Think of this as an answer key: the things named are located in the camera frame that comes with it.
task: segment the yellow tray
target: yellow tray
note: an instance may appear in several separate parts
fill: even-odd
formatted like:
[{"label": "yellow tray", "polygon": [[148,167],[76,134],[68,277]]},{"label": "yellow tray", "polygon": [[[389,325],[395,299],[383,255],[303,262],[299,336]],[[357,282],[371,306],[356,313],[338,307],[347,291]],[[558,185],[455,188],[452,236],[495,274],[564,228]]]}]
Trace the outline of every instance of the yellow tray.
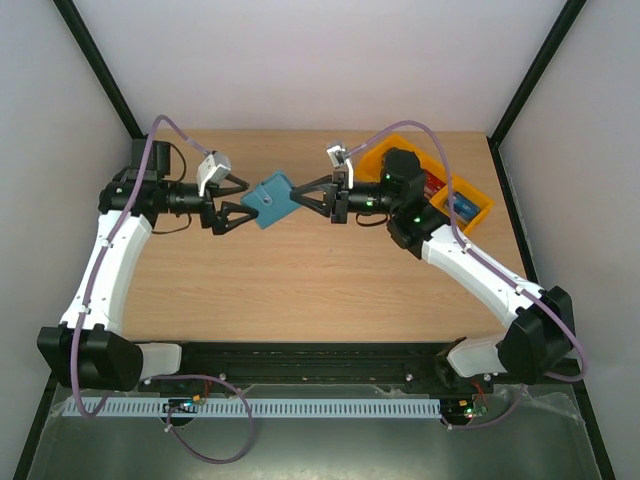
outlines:
[{"label": "yellow tray", "polygon": [[[408,142],[397,133],[389,135],[382,142],[380,142],[378,145],[376,145],[374,148],[372,148],[362,156],[355,169],[355,177],[362,182],[379,182],[384,155],[389,151],[389,149],[393,147],[414,152],[418,156],[422,168],[445,183],[445,186],[440,189],[440,191],[438,191],[433,197],[431,197],[431,199],[429,199],[429,202],[442,213],[448,215],[449,218],[451,218],[451,216],[449,215],[449,211],[445,206],[449,186],[446,185],[447,177],[445,175],[444,166],[435,158],[427,155],[418,147]],[[471,231],[478,224],[480,224],[480,222],[482,222],[482,220],[484,220],[487,215],[489,215],[489,212],[493,207],[493,200],[482,193],[480,190],[475,188],[469,182],[467,182],[464,178],[459,177],[455,173],[452,174],[452,178],[454,192],[461,193],[480,209],[480,212],[468,224],[465,225],[460,220],[458,220],[458,226],[460,227],[460,230],[462,230],[465,235],[469,235]]]}]

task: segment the blue object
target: blue object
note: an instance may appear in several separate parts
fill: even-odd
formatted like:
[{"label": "blue object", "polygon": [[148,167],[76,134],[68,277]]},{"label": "blue object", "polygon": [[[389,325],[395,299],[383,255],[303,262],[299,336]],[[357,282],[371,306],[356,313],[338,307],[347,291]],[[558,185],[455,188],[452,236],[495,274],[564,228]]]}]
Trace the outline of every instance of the blue object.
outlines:
[{"label": "blue object", "polygon": [[282,170],[256,185],[252,192],[242,197],[240,202],[258,210],[256,223],[265,229],[283,219],[300,207],[289,198],[293,183]]},{"label": "blue object", "polygon": [[[445,205],[447,207],[449,206],[448,200],[445,202]],[[478,213],[480,213],[480,208],[461,193],[454,192],[453,211],[458,214],[465,224],[468,224],[476,215],[478,215]]]}]

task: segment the wooden table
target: wooden table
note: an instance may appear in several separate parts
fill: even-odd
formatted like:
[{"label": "wooden table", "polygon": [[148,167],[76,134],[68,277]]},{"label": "wooden table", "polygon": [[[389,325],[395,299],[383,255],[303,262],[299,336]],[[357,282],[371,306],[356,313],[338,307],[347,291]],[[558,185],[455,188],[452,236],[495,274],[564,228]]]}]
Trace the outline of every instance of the wooden table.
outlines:
[{"label": "wooden table", "polygon": [[[296,184],[331,171],[326,144],[348,146],[371,132],[190,131],[225,152],[233,173],[254,185],[281,169]],[[402,132],[437,158],[428,137]],[[202,155],[172,132],[185,153],[187,181]],[[441,133],[453,170],[496,204],[471,239],[524,274],[498,179],[481,133]],[[181,167],[174,159],[174,177]],[[185,222],[164,215],[157,229]],[[214,237],[195,219],[187,231],[152,236],[138,261],[125,307],[126,338],[206,341],[449,341],[501,331],[475,297],[391,240],[384,226],[353,218],[332,225],[299,209],[266,230],[255,223]]]}]

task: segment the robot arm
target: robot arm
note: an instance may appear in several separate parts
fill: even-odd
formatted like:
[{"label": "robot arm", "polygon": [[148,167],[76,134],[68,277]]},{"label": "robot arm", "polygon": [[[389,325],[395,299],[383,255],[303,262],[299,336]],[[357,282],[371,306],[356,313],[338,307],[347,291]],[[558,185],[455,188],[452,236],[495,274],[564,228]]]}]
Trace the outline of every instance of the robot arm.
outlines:
[{"label": "robot arm", "polygon": [[[349,212],[388,215],[387,230],[398,246],[456,279],[505,327],[506,334],[459,339],[443,351],[436,359],[436,373],[445,386],[453,387],[460,377],[483,373],[509,373],[533,384],[571,350],[560,328],[521,292],[527,290],[541,299],[573,328],[569,295],[558,287],[543,290],[474,246],[478,255],[514,280],[514,289],[468,255],[472,244],[461,247],[449,218],[425,199],[425,172],[414,152],[387,152],[378,183],[353,182],[343,147],[332,146],[328,153],[338,168],[331,176],[294,189],[292,200],[329,217],[332,223],[346,223]],[[317,191],[323,193],[322,200],[308,196]]]},{"label": "robot arm", "polygon": [[[81,312],[85,316],[80,335],[78,372],[83,388],[128,391],[140,380],[178,370],[181,359],[179,345],[136,345],[121,336],[124,303],[135,265],[159,214],[197,214],[202,228],[210,228],[214,235],[222,235],[256,218],[258,213],[252,208],[225,201],[219,210],[216,209],[214,198],[248,188],[248,183],[229,174],[229,159],[225,155],[219,152],[208,155],[198,169],[196,184],[166,181],[164,176],[170,173],[169,144],[154,142],[135,204],[109,243],[107,237],[131,196],[139,165],[135,153],[142,152],[143,143],[144,140],[134,141],[132,164],[118,173],[100,194],[98,209],[101,215],[96,241],[71,305],[62,315],[58,327],[44,327],[38,336],[38,349],[63,386],[70,384],[69,352]],[[235,186],[221,187],[225,178]],[[232,220],[229,219],[230,213],[244,215]],[[103,259],[96,275],[92,272],[99,255],[103,255]],[[93,287],[89,302],[86,302],[84,295],[90,281]]]}]

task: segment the red object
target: red object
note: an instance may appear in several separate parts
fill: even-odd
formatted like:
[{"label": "red object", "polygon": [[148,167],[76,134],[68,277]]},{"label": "red object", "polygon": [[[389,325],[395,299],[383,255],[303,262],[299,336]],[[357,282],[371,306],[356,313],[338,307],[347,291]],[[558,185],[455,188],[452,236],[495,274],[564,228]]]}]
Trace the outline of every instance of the red object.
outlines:
[{"label": "red object", "polygon": [[445,183],[428,170],[425,172],[427,173],[427,182],[424,186],[424,194],[433,197],[445,186]]}]

